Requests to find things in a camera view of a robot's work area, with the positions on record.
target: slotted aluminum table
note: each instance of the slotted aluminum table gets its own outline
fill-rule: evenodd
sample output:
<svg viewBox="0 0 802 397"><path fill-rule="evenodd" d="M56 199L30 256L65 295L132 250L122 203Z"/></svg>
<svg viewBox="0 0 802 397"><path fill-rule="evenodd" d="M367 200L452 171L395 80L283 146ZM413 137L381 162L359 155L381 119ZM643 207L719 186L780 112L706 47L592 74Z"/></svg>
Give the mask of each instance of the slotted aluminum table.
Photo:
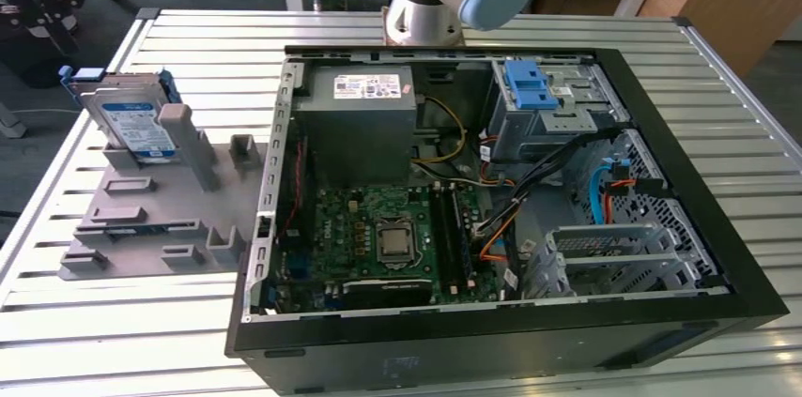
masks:
<svg viewBox="0 0 802 397"><path fill-rule="evenodd" d="M380 34L379 14L162 10L134 21L110 70L166 66L212 141L235 132L264 139L284 45L380 44ZM588 388L615 397L799 395L802 155L692 28L666 19L528 16L489 33L465 30L465 38L468 45L622 51L791 314L651 369L381 395ZM54 276L102 174L102 145L84 112L0 251L2 395L272 394L223 356L235 273L86 282Z"/></svg>

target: motherboard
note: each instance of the motherboard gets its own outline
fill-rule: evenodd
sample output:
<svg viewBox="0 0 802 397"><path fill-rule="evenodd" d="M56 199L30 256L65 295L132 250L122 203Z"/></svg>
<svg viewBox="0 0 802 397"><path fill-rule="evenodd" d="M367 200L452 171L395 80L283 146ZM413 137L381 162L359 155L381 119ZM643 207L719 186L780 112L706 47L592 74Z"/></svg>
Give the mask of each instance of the motherboard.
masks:
<svg viewBox="0 0 802 397"><path fill-rule="evenodd" d="M313 249L289 252L285 263L301 278L297 311L340 309L348 292L357 306L409 295L421 304L497 298L493 269L472 267L467 231L480 209L471 187L320 190L315 210ZM405 289L388 291L389 284Z"/></svg>

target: green circuit board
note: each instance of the green circuit board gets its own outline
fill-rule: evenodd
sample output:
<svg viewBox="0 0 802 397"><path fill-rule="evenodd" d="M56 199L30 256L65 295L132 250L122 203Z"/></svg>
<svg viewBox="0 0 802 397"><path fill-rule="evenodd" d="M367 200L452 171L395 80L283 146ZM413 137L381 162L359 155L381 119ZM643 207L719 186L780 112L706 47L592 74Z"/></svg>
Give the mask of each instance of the green circuit board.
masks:
<svg viewBox="0 0 802 397"><path fill-rule="evenodd" d="M316 198L315 248L308 283L355 280L427 279L432 281L432 304L492 301L497 289L491 267L472 276L475 287L459 294L440 289L437 245L427 187L363 187L321 190ZM469 224L479 220L477 196L469 187L455 191L460 217ZM415 251L409 261L385 263L380 257L381 227L411 226ZM300 310L319 310L320 296L309 288L295 299Z"/></svg>

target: blue drive bay latch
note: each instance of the blue drive bay latch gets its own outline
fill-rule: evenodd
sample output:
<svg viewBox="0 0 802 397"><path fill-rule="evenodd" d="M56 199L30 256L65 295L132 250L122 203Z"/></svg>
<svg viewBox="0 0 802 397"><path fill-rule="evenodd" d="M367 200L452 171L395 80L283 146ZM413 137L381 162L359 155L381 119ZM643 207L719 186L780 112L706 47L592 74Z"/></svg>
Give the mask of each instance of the blue drive bay latch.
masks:
<svg viewBox="0 0 802 397"><path fill-rule="evenodd" d="M517 109L556 109L560 106L548 91L548 77L535 61L505 61L504 70Z"/></svg>

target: open computer tower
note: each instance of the open computer tower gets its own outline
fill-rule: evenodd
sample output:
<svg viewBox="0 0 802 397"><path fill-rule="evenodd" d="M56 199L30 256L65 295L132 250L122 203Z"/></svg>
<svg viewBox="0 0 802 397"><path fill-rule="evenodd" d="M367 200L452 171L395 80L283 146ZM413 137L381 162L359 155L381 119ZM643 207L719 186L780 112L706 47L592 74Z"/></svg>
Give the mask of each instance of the open computer tower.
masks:
<svg viewBox="0 0 802 397"><path fill-rule="evenodd" d="M296 47L227 354L279 394L644 367L787 313L618 51Z"/></svg>

